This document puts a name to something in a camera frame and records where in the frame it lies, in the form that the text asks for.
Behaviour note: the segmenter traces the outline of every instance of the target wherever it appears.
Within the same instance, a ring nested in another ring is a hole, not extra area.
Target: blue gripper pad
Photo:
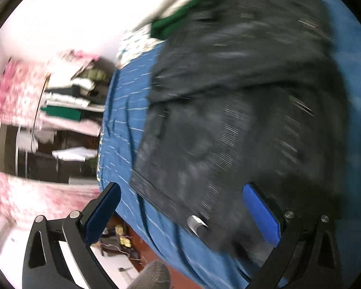
[[[120,202],[121,196],[119,185],[109,183],[100,196],[96,200],[92,200],[98,202],[98,205],[85,225],[85,244],[91,245],[99,241],[104,228]]]
[[[243,201],[265,241],[276,247],[281,239],[280,224],[251,184],[243,187]]]

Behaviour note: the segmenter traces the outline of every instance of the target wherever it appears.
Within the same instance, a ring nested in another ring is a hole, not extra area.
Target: black jacket
[[[320,0],[222,0],[164,46],[131,186],[211,249],[267,244],[243,204],[255,182],[281,210],[336,216],[347,100]]]

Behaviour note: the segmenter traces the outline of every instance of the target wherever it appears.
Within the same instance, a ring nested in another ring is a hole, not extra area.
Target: blue bedsheet
[[[340,0],[329,4],[335,27],[335,59],[347,81],[351,102],[345,220],[337,240],[345,285],[361,270],[361,26]],[[247,282],[227,255],[211,252],[198,238],[170,222],[129,187],[143,134],[150,89],[150,70],[163,43],[115,72],[103,118],[98,178],[104,189],[111,181],[122,189],[118,214],[157,254],[204,288],[244,288]]]

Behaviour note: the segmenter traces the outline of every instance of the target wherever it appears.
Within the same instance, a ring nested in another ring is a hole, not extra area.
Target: yellow object
[[[117,225],[115,226],[115,233],[118,235],[118,236],[123,236],[124,235],[124,229],[121,225]]]
[[[120,237],[120,244],[124,245],[127,248],[131,248],[131,241],[128,238]]]

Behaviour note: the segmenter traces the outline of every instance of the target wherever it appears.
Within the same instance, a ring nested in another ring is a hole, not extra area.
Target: wooden floor
[[[141,256],[141,264],[137,261],[132,261],[138,271],[141,271],[148,263],[152,261],[161,261],[153,250],[139,237],[131,228],[129,235],[133,237],[132,244]],[[172,289],[201,289],[199,285],[194,283],[191,279],[187,278],[176,269],[166,264],[171,275],[171,288]]]

